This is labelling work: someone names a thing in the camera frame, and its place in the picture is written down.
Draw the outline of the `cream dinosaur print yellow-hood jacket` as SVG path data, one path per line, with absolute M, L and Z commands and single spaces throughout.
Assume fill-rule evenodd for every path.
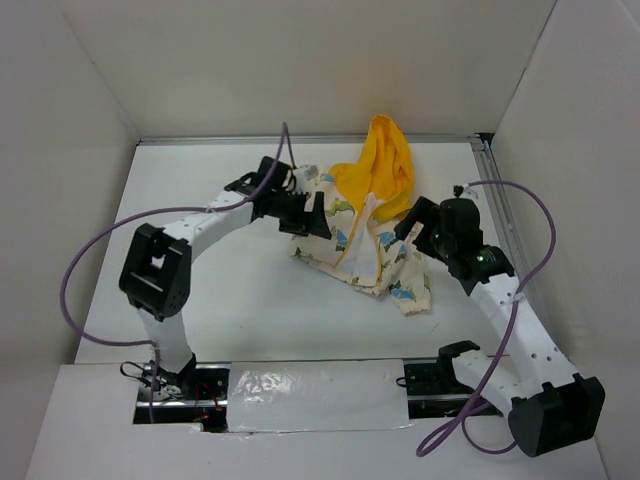
M 290 256 L 352 289 L 390 296 L 405 315 L 430 310 L 427 261 L 412 245 L 419 228 L 396 237 L 396 225 L 408 214 L 415 175 L 409 144 L 388 116 L 375 116 L 360 156 L 352 163 L 304 165 L 296 186 L 324 196 L 328 239 L 293 236 Z

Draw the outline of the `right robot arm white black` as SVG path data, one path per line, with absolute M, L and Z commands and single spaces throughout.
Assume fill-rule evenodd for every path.
M 448 392 L 472 393 L 460 412 L 418 445 L 424 457 L 439 447 L 473 412 L 488 406 L 506 419 L 515 447 L 537 457 L 591 439 L 605 401 L 596 377 L 583 377 L 560 351 L 524 294 L 505 253 L 483 240 L 473 200 L 456 197 L 436 204 L 419 198 L 396 226 L 406 239 L 442 262 L 500 336 L 493 356 L 472 341 L 440 349 L 436 379 Z

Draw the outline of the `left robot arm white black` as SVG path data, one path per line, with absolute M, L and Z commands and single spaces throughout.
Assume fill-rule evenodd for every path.
M 224 187 L 201 213 L 162 227 L 145 223 L 134 232 L 119 288 L 142 319 L 154 346 L 159 388 L 176 399 L 196 390 L 196 357 L 182 310 L 191 292 L 194 261 L 230 233 L 265 216 L 283 233 L 330 239 L 324 195 L 312 188 L 314 166 L 294 168 L 271 157 Z

